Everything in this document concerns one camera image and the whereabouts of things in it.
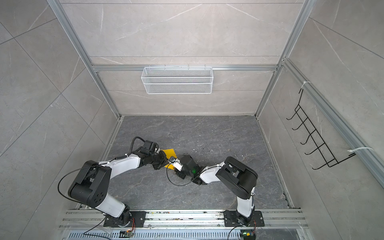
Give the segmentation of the yellow square paper sheet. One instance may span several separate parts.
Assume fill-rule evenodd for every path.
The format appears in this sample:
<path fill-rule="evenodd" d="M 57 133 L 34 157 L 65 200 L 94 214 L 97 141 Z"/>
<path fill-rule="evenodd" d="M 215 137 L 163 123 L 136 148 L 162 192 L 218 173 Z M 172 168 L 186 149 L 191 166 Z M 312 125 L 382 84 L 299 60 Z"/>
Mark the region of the yellow square paper sheet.
<path fill-rule="evenodd" d="M 166 155 L 166 158 L 169 160 L 176 160 L 178 157 L 174 151 L 174 149 L 167 149 L 167 150 L 160 150 L 159 152 L 164 152 Z M 164 165 L 164 168 L 175 170 L 176 168 L 173 166 L 172 163 L 168 162 L 166 165 Z"/>

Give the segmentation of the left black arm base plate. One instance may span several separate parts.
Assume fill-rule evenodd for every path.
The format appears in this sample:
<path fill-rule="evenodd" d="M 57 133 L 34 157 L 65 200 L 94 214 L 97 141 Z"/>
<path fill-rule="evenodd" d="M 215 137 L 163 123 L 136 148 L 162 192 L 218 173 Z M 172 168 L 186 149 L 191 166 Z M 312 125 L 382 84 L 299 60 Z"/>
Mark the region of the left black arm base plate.
<path fill-rule="evenodd" d="M 124 212 L 118 218 L 106 215 L 106 220 L 104 222 L 104 227 L 111 228 L 131 228 L 133 224 L 135 227 L 142 228 L 146 219 L 147 212 L 145 211 L 133 211 L 133 212 Z"/>

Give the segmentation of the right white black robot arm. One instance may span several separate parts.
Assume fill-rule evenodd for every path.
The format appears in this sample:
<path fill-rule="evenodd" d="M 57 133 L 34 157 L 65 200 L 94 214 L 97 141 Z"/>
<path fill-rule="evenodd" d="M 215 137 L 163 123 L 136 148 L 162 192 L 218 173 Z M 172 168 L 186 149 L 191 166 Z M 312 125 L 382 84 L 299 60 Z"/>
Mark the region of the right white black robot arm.
<path fill-rule="evenodd" d="M 170 160 L 174 171 L 182 179 L 190 177 L 196 185 L 208 185 L 213 182 L 223 183 L 236 197 L 237 210 L 235 221 L 247 225 L 252 220 L 255 210 L 254 194 L 258 174 L 233 157 L 227 157 L 222 163 L 201 167 L 190 155 Z"/>

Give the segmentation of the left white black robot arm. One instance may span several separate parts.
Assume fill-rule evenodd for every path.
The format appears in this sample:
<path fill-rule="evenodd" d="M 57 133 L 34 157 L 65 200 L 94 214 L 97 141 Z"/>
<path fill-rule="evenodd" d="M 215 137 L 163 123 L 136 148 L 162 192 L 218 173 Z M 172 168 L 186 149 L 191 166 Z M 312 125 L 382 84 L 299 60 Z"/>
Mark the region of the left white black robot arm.
<path fill-rule="evenodd" d="M 75 201 L 104 213 L 117 225 L 124 227 L 131 221 L 130 207 L 108 193 L 110 180 L 146 165 L 159 170 L 168 163 L 166 153 L 160 150 L 157 143 L 144 141 L 143 146 L 135 151 L 131 146 L 130 152 L 124 156 L 109 161 L 84 163 L 69 187 L 68 195 Z"/>

